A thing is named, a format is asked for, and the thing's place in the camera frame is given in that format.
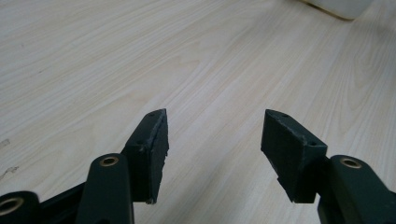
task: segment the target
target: table surface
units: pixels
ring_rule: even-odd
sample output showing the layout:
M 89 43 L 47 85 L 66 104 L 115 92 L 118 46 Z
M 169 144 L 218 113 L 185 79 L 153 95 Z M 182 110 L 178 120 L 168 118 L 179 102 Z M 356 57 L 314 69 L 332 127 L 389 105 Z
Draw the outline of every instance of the table surface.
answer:
M 394 0 L 354 21 L 294 0 L 6 0 L 0 36 L 0 195 L 85 181 L 159 108 L 170 150 L 136 223 L 319 223 L 260 151 L 266 108 L 396 190 Z

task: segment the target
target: light wood surface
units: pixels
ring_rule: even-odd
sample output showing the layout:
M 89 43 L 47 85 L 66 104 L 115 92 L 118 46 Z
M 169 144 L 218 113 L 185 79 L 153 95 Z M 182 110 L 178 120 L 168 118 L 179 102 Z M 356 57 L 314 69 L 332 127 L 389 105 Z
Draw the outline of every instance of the light wood surface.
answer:
M 266 108 L 396 190 L 396 1 L 355 21 L 293 0 L 0 1 L 0 195 L 85 181 L 163 107 L 160 195 L 136 223 L 319 223 L 260 152 Z

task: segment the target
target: metal ring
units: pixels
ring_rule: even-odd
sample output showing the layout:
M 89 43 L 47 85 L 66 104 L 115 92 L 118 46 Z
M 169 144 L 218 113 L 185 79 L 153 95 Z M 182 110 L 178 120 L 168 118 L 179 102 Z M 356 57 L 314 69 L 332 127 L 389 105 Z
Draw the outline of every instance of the metal ring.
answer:
M 117 162 L 119 162 L 119 158 L 117 158 L 117 157 L 114 157 L 114 156 L 106 157 L 100 161 L 100 165 L 101 166 L 112 166 L 112 165 L 116 164 Z
M 12 213 L 23 205 L 24 199 L 21 197 L 10 198 L 0 202 L 0 216 Z
M 341 158 L 340 160 L 341 163 L 343 163 L 343 165 L 349 167 L 349 168 L 353 168 L 353 169 L 360 169 L 361 168 L 361 164 L 358 161 L 352 160 L 350 158 Z

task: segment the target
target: scratch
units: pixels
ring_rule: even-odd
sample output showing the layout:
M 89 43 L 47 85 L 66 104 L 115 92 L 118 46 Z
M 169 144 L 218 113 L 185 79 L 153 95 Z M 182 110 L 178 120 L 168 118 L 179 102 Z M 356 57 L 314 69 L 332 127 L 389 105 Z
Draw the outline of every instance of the scratch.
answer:
M 0 142 L 0 149 L 2 149 L 3 147 L 6 147 L 10 144 L 11 142 L 9 141 L 9 139 L 3 140 L 2 142 Z
M 20 168 L 19 166 L 14 166 L 14 167 L 9 167 L 2 175 L 0 175 L 0 181 L 6 176 L 7 173 L 12 173 L 14 174 L 18 168 Z

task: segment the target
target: wooden table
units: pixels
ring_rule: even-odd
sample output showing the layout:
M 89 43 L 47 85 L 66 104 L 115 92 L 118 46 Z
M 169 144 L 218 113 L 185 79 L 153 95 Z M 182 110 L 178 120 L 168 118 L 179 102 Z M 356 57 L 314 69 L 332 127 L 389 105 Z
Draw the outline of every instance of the wooden table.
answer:
M 396 2 L 340 21 L 291 0 L 0 2 L 0 195 L 85 181 L 167 108 L 158 203 L 136 223 L 319 223 L 260 151 L 266 108 L 396 190 Z

